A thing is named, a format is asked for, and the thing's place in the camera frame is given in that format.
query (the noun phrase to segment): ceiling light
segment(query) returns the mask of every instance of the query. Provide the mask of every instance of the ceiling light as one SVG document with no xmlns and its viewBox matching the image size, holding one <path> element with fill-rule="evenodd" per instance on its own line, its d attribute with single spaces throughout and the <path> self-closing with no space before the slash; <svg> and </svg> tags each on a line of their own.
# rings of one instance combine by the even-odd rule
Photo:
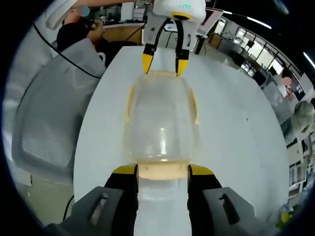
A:
<svg viewBox="0 0 315 236">
<path fill-rule="evenodd" d="M 265 24 L 265 23 L 263 23 L 263 22 L 261 22 L 261 21 L 258 21 L 258 20 L 254 19 L 254 18 L 252 18 L 252 17 L 247 17 L 247 19 L 249 19 L 250 21 L 254 21 L 254 22 L 258 23 L 258 24 L 261 24 L 262 26 L 265 26 L 265 27 L 267 27 L 268 29 L 271 29 L 271 26 L 269 26 L 269 25 L 267 25 L 267 24 Z"/>
<path fill-rule="evenodd" d="M 304 54 L 304 56 L 306 57 L 306 59 L 310 62 L 310 64 L 314 67 L 314 69 L 315 69 L 315 64 L 314 64 L 314 62 L 311 60 L 311 58 L 306 54 L 306 53 L 303 53 Z"/>
<path fill-rule="evenodd" d="M 285 14 L 285 15 L 289 14 L 288 8 L 287 8 L 287 7 L 284 5 L 284 3 L 282 2 L 283 0 L 273 0 L 273 1 L 274 1 L 274 4 L 276 5 L 277 9 L 278 9 L 281 13 L 283 13 L 283 14 Z"/>
</svg>

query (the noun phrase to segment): black cable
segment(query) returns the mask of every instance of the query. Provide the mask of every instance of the black cable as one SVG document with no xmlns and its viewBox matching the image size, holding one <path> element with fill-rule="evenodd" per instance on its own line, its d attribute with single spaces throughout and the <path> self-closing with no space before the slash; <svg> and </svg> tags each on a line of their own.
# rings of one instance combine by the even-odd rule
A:
<svg viewBox="0 0 315 236">
<path fill-rule="evenodd" d="M 205 55 L 203 55 L 203 56 L 206 56 L 207 55 L 207 48 L 206 48 L 205 41 L 203 41 L 203 46 L 205 47 Z"/>
<path fill-rule="evenodd" d="M 177 45 L 176 45 L 176 53 L 181 51 L 184 43 L 184 27 L 182 21 L 175 21 L 177 27 Z"/>
<path fill-rule="evenodd" d="M 65 59 L 66 61 L 70 62 L 72 65 L 74 65 L 75 67 L 77 67 L 79 70 L 83 71 L 84 73 L 86 73 L 87 75 L 90 75 L 94 78 L 100 79 L 101 77 L 92 75 L 91 73 L 89 73 L 88 71 L 86 71 L 85 69 L 79 67 L 77 64 L 75 64 L 74 62 L 70 61 L 68 58 L 66 58 L 59 50 L 57 50 L 56 48 L 54 48 L 53 45 L 51 45 L 46 38 L 44 38 L 44 36 L 40 33 L 40 31 L 38 30 L 37 26 L 34 24 L 34 29 L 36 30 L 36 32 L 38 33 L 39 37 L 51 48 L 53 49 L 56 53 L 58 53 L 63 59 Z"/>
<path fill-rule="evenodd" d="M 161 25 L 161 27 L 159 28 L 159 30 L 158 30 L 158 32 L 157 32 L 157 37 L 156 37 L 156 41 L 155 41 L 154 45 L 146 44 L 146 46 L 145 46 L 145 48 L 144 48 L 144 52 L 146 51 L 146 48 L 147 48 L 147 47 L 149 47 L 149 48 L 152 47 L 151 50 L 153 49 L 153 51 L 151 51 L 151 53 L 153 52 L 152 56 L 154 56 L 154 52 L 157 50 L 158 41 L 159 41 L 159 38 L 160 38 L 160 36 L 161 36 L 161 33 L 162 33 L 164 27 L 166 26 L 166 24 L 167 24 L 167 22 L 168 22 L 169 20 L 170 20 L 170 19 L 167 18 L 167 19 L 164 21 L 164 23 Z M 151 65 L 152 65 L 152 62 L 153 62 L 153 60 L 151 60 L 151 62 L 150 62 L 148 71 L 150 70 L 150 67 L 151 67 Z"/>
<path fill-rule="evenodd" d="M 147 24 L 147 22 L 144 23 L 144 24 L 143 24 L 139 29 L 137 29 L 135 32 L 133 32 L 133 33 L 126 39 L 126 41 L 128 41 L 131 37 L 133 37 L 133 35 L 134 35 L 135 33 L 137 33 L 139 30 L 143 29 L 144 26 L 146 26 L 146 24 Z"/>
<path fill-rule="evenodd" d="M 63 220 L 65 220 L 65 218 L 66 218 L 66 216 L 67 216 L 68 208 L 69 208 L 70 203 L 71 203 L 71 201 L 73 200 L 73 198 L 74 198 L 74 195 L 70 198 L 70 200 L 69 200 L 67 206 L 65 207 L 65 211 L 64 211 L 64 214 L 63 214 Z"/>
</svg>

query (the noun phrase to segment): office chair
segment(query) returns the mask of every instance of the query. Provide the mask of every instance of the office chair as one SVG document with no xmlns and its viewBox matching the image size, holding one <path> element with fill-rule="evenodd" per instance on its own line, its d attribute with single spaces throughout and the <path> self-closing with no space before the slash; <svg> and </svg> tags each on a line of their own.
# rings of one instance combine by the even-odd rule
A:
<svg viewBox="0 0 315 236">
<path fill-rule="evenodd" d="M 105 66 L 89 39 L 63 51 L 89 73 L 101 77 Z M 15 118 L 12 159 L 32 175 L 72 183 L 81 123 L 99 82 L 60 55 L 33 79 Z"/>
</svg>

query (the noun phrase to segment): hand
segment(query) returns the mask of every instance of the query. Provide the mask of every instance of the hand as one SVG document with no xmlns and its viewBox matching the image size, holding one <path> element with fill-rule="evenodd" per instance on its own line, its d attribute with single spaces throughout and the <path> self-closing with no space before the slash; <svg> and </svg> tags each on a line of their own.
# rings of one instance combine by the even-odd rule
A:
<svg viewBox="0 0 315 236">
<path fill-rule="evenodd" d="M 95 22 L 95 24 L 96 24 L 97 26 L 103 26 L 103 25 L 104 25 L 103 21 L 100 20 L 100 19 L 95 19 L 94 22 Z"/>
</svg>

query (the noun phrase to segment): white tabletop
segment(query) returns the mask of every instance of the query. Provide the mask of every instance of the white tabletop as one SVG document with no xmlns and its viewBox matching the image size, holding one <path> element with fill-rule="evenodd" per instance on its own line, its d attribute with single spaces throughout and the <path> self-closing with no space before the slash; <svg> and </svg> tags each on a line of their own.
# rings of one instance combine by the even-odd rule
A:
<svg viewBox="0 0 315 236">
<path fill-rule="evenodd" d="M 123 147 L 130 87 L 143 74 L 143 47 L 123 47 L 101 78 L 85 114 L 74 163 L 74 198 L 104 186 L 127 162 Z M 158 48 L 151 70 L 175 70 L 175 51 Z M 254 206 L 260 219 L 287 202 L 289 165 L 277 118 L 250 77 L 191 54 L 182 74 L 200 114 L 202 150 L 193 163 L 211 169 Z"/>
</svg>

